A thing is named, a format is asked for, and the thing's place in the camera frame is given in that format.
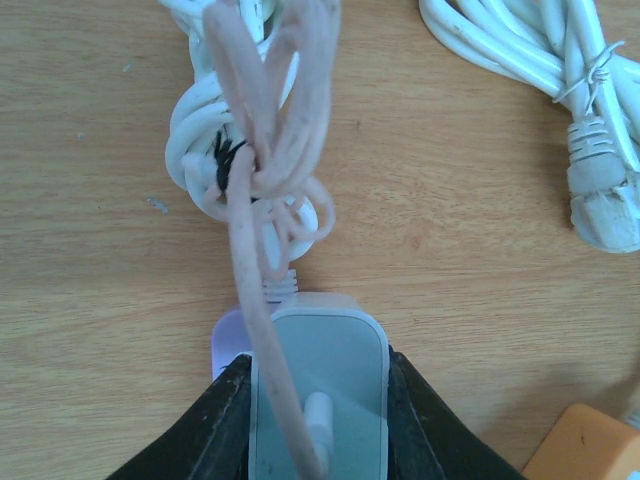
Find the wire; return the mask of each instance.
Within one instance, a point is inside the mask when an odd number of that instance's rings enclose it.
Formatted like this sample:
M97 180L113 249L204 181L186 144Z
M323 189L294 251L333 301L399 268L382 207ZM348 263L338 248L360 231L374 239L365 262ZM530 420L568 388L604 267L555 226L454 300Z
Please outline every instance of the wire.
M320 239L333 227L331 196L311 173L329 126L340 4L337 0L289 0L263 63L232 1L217 0L205 9L203 18L220 85L247 141L231 165L227 191L238 299L293 464L300 478L319 480L326 477L328 465L315 450L263 296L262 281L271 268L260 262L261 235L256 232L266 216L275 224L284 251L289 237ZM278 100L296 51L300 59L296 92L284 118ZM285 195L295 198L292 205ZM295 218L305 197L327 213L327 223L314 233L305 231ZM261 200L252 203L252 198Z
M205 213L229 223L238 300L271 407L299 477L321 480L327 458L307 429L265 291L269 281L288 281L292 245L324 238L335 223L331 196L312 173L329 126L341 7L339 0L285 0L273 8L245 1L161 0L189 36L195 78L171 116L166 165ZM262 16L247 20L260 9ZM264 12L279 17L270 34ZM241 141L231 148L233 140ZM218 181L214 152L229 168L228 183ZM324 225L304 220L305 206L323 209ZM275 268L265 224L279 244Z
M238 0L236 4L236 11L242 17L263 60L278 33L283 1ZM244 140L244 137L223 98L218 74L204 38L203 10L212 0L159 2L171 11L176 24L188 36L194 71L194 84L178 100L169 121L169 139L165 149L167 171L174 183L189 193L200 210L215 220L227 222L227 205L216 185L218 165L214 155L215 140L220 133L225 140L235 144ZM297 70L298 54L295 53L286 72L280 106L290 95ZM295 197L287 196L286 200L293 207ZM299 207L298 215L304 220L306 230L315 231L318 218L313 203L308 198L303 198L301 202L301 205L295 205ZM300 234L296 238L282 247L274 243L277 238L276 226L267 220L263 225L264 234L259 239L260 259L265 263L264 258L268 257L271 264L277 264L277 268L274 268L282 277L287 262L304 255L314 241L304 232L298 232Z
M640 250L640 64L607 45L592 0L419 0L432 34L467 61L564 105L572 222L592 246Z

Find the wood grain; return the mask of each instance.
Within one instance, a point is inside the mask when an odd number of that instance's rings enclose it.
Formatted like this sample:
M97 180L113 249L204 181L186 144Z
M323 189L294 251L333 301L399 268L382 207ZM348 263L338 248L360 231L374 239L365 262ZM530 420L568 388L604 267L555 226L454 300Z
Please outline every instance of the wood grain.
M639 59L636 1L599 6ZM104 478L206 388L234 302L225 226L164 166L187 44L152 0L0 14L0 477ZM345 1L317 171L338 225L301 285L357 298L517 466L569 404L619 415L640 383L640 257L571 231L568 123L442 47L415 0Z

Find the white plug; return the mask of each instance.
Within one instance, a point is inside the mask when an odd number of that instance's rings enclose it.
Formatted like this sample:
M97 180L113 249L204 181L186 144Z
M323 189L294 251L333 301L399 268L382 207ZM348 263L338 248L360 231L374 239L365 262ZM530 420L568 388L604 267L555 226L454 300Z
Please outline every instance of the white plug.
M571 222L586 243L610 253L640 249L640 176L629 171L601 117L569 127Z

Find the orange plug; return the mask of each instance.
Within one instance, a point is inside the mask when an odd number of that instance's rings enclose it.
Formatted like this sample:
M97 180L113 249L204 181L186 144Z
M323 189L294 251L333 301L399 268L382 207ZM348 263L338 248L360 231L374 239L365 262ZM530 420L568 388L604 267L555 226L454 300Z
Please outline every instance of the orange plug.
M572 405L522 473L529 480L640 480L640 430Z

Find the white cable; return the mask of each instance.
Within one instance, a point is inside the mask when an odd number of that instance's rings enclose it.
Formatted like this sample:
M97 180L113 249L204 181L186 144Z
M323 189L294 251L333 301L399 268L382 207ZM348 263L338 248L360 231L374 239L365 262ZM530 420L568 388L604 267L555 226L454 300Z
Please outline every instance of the white cable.
M636 408L629 416L626 418L626 423L631 425L633 428L640 430L640 407Z
M213 153L214 143L218 132L222 132L223 140L228 138L233 144L244 139L222 98L218 76L204 40L202 12L215 0L158 1L171 11L176 24L187 35L194 71L194 84L178 100L169 121L169 139L165 150L167 171L175 184L189 193L200 210L215 220L226 222L225 216L219 213L220 208L209 208L205 196L209 186L216 182L218 166ZM284 1L237 0L238 11L263 59L277 31ZM297 67L298 55L295 54L283 89L281 105L293 88ZM308 199L298 215L309 231L318 229L318 215ZM279 246L275 227L272 224L265 225L263 236L269 259L272 264L277 265ZM312 245L312 241L292 242L289 260L300 258Z
M562 103L571 220L585 242L640 250L640 64L605 43L593 0L419 0L447 48Z

